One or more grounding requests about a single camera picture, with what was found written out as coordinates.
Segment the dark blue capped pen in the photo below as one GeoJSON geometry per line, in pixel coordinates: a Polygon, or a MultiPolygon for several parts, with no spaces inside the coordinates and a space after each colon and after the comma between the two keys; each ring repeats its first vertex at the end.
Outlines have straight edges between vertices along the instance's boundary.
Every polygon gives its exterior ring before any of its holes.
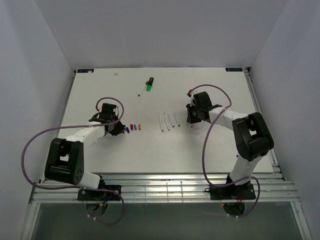
{"type": "Polygon", "coordinates": [[[181,124],[180,124],[180,122],[179,122],[179,120],[178,120],[178,118],[177,118],[176,113],[173,113],[173,116],[174,116],[174,119],[175,119],[175,121],[176,121],[176,123],[177,123],[178,127],[180,127],[180,126],[181,126],[181,124]]]}

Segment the blue capped white pen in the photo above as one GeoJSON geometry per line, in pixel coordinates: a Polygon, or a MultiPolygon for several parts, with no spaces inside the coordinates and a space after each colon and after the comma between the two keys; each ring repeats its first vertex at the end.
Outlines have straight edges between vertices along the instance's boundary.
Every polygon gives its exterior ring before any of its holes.
{"type": "Polygon", "coordinates": [[[169,125],[169,122],[168,122],[168,119],[167,119],[167,114],[165,112],[163,113],[163,117],[164,117],[166,128],[167,128],[167,130],[169,132],[170,131],[170,125],[169,125]]]}

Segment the orange capped white pen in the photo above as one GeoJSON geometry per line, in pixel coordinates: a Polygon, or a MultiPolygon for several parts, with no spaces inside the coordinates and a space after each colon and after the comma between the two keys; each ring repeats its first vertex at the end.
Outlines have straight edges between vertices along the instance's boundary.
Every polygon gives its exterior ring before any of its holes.
{"type": "Polygon", "coordinates": [[[164,132],[164,126],[163,126],[163,121],[162,121],[162,118],[161,118],[160,114],[158,115],[158,120],[159,120],[160,130],[163,133],[164,132]]]}

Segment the green black highlighter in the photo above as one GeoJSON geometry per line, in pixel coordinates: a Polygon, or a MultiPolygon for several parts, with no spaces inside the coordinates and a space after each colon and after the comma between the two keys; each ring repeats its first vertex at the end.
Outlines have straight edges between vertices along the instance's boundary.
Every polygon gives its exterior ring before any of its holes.
{"type": "Polygon", "coordinates": [[[146,91],[147,91],[147,92],[150,92],[150,91],[151,91],[153,82],[154,82],[154,78],[153,78],[153,77],[150,77],[149,80],[148,80],[148,82],[147,82],[147,85],[146,85],[146,91]]]}

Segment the green capped white pen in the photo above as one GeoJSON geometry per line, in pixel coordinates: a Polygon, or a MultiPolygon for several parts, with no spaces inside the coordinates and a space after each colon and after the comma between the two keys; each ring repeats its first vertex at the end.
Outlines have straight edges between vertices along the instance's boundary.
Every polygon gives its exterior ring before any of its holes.
{"type": "Polygon", "coordinates": [[[146,87],[148,86],[149,81],[146,81],[145,84],[143,85],[142,89],[139,91],[139,93],[137,94],[138,97],[140,97],[143,93],[143,91],[146,89],[146,87]]]}

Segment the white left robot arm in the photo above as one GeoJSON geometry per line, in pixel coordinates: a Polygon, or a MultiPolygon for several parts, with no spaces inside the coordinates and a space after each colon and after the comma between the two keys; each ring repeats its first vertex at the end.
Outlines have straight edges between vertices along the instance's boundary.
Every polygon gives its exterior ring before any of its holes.
{"type": "Polygon", "coordinates": [[[100,200],[106,195],[102,177],[85,170],[85,149],[107,134],[117,136],[126,126],[119,120],[115,104],[104,103],[101,111],[84,127],[66,138],[51,141],[44,176],[46,179],[88,189],[100,200]]]}

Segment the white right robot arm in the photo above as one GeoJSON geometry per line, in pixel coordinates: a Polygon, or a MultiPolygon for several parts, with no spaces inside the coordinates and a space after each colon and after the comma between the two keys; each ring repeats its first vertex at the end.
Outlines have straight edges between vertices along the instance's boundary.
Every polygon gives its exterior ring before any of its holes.
{"type": "Polygon", "coordinates": [[[251,181],[258,162],[274,148],[274,140],[266,122],[259,112],[244,114],[230,110],[232,101],[227,94],[228,105],[225,107],[220,104],[213,105],[205,91],[193,93],[190,90],[187,96],[190,98],[190,103],[186,105],[187,122],[210,123],[202,147],[201,164],[204,178],[211,186],[214,184],[210,182],[205,167],[205,153],[211,130],[217,124],[233,132],[237,149],[236,163],[227,175],[227,182],[216,187],[226,188],[226,194],[237,199],[244,193],[244,185],[251,181]]]}

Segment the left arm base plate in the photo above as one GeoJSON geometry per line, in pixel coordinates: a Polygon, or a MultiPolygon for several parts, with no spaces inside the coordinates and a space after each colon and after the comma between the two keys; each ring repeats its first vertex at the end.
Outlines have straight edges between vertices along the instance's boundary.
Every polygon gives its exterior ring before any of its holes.
{"type": "MultiPolygon", "coordinates": [[[[118,194],[122,193],[121,185],[106,185],[104,187],[107,190],[117,192],[118,194]]],[[[93,191],[93,190],[84,190],[80,189],[77,194],[78,201],[119,201],[120,197],[115,193],[105,192],[105,191],[93,191]]]]}

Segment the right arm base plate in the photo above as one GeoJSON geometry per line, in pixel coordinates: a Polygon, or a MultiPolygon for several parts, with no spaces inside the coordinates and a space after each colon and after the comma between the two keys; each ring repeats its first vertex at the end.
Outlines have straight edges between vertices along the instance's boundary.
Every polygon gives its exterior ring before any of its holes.
{"type": "Polygon", "coordinates": [[[255,200],[256,194],[251,183],[243,185],[232,185],[228,187],[216,188],[207,187],[205,193],[209,193],[211,200],[255,200]]]}

